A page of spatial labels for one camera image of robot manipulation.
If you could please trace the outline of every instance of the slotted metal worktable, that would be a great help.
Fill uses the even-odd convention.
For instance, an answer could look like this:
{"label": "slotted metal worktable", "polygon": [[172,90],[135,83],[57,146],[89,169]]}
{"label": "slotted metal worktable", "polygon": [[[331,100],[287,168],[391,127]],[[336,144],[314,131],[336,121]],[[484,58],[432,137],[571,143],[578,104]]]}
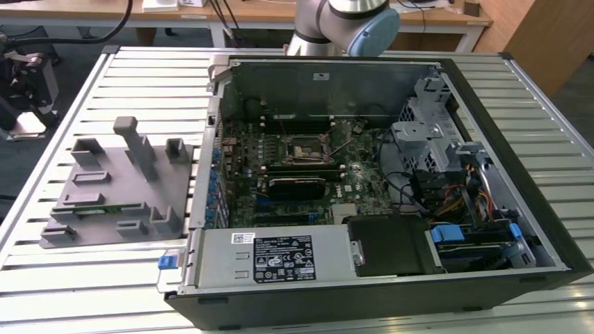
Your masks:
{"label": "slotted metal worktable", "polygon": [[[139,119],[139,132],[153,145],[181,137],[195,145],[197,160],[208,106],[208,58],[229,52],[123,47],[116,54],[101,55],[0,228],[0,333],[199,333],[163,302],[155,287],[157,258],[165,249],[183,247],[184,239],[51,250],[41,249],[37,242],[71,171],[68,150],[76,138],[85,137],[97,138],[104,147],[124,145],[111,130],[117,116]],[[386,55],[455,60],[577,244],[594,260],[593,149],[516,64],[495,54]],[[188,180],[189,194],[192,187]],[[557,290],[526,294],[487,311],[245,332],[390,333],[407,329],[594,333],[594,276]]]}

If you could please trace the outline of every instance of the green circuit board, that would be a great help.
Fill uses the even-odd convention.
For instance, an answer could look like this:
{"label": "green circuit board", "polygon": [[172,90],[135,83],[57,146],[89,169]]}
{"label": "green circuit board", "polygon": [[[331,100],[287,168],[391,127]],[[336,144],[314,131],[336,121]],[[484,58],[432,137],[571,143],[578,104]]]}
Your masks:
{"label": "green circuit board", "polygon": [[[352,203],[359,214],[394,212],[387,186],[379,176],[374,151],[379,144],[378,129],[354,127],[355,120],[336,122],[328,133],[319,135],[264,134],[258,124],[233,122],[225,126],[224,146],[227,189],[229,189],[229,227],[260,226],[258,217],[302,216],[306,224],[332,224],[331,206]],[[275,202],[267,196],[270,176],[262,166],[286,166],[287,156],[296,164],[307,162],[298,157],[316,157],[324,146],[332,164],[340,165],[340,179],[326,182],[322,199]]]}

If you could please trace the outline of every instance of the open computer tower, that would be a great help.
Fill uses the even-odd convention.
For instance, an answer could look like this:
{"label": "open computer tower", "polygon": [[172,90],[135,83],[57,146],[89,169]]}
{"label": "open computer tower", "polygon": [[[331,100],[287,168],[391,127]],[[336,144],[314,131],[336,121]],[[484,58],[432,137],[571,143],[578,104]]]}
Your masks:
{"label": "open computer tower", "polygon": [[217,56],[183,283],[200,329],[492,308],[591,272],[450,59]]}

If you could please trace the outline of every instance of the gray floor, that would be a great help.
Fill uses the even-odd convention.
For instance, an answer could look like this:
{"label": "gray floor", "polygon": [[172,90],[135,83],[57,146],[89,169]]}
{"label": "gray floor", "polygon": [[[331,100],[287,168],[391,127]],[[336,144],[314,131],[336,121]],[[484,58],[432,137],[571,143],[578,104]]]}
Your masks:
{"label": "gray floor", "polygon": [[[93,35],[103,35],[108,29],[92,29]],[[177,37],[168,37],[163,29],[157,32],[155,46],[160,47],[211,47],[209,32],[205,29],[176,29]],[[75,27],[47,27],[47,33],[52,37],[77,38]],[[282,45],[290,36],[271,35],[267,31],[253,33],[259,42],[255,46],[271,47]],[[136,45],[136,37],[132,29],[124,29],[109,42],[113,45]],[[59,101],[56,110],[61,113],[76,97],[84,79],[99,57],[101,45],[80,47],[76,45],[56,45],[56,51],[63,57],[61,64],[56,67],[59,83]],[[594,144],[594,61],[586,61],[574,73],[563,89],[552,98],[552,102],[567,116],[578,131]],[[35,163],[41,156],[47,140],[5,143],[0,141],[0,194],[17,195],[27,177],[35,168]],[[11,202],[0,200],[0,221],[11,208]]]}

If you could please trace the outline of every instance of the power supply label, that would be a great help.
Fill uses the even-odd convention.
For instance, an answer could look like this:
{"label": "power supply label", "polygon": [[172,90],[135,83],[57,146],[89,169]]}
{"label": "power supply label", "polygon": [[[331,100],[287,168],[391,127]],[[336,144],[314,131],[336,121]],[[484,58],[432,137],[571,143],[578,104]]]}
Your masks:
{"label": "power supply label", "polygon": [[256,283],[315,280],[312,236],[253,239]]}

